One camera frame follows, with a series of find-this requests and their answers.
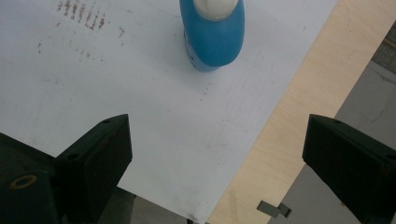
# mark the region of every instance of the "metal clip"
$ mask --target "metal clip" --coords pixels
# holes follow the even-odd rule
[[[261,201],[259,206],[257,207],[257,210],[271,216],[271,217],[277,217],[279,213],[284,216],[284,217],[289,217],[291,213],[291,209],[289,209],[285,204],[281,203],[278,207],[275,207],[269,203],[266,203],[264,201]]]

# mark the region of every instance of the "plastic bottle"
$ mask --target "plastic bottle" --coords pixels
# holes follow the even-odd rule
[[[231,63],[245,33],[243,0],[180,0],[186,51],[192,65],[210,72]]]

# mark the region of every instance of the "light wooden surface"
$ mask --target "light wooden surface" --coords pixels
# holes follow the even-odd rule
[[[308,115],[334,117],[396,19],[396,1],[340,0],[208,222],[266,223],[302,169]]]

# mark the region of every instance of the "white bottle cap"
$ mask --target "white bottle cap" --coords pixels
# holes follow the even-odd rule
[[[233,13],[238,0],[193,0],[198,14],[210,21],[221,21]]]

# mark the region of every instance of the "white sheet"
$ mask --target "white sheet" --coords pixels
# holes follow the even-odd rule
[[[246,0],[240,55],[200,74],[177,0],[0,1],[0,132],[57,156],[128,113],[120,186],[204,223],[335,2]]]

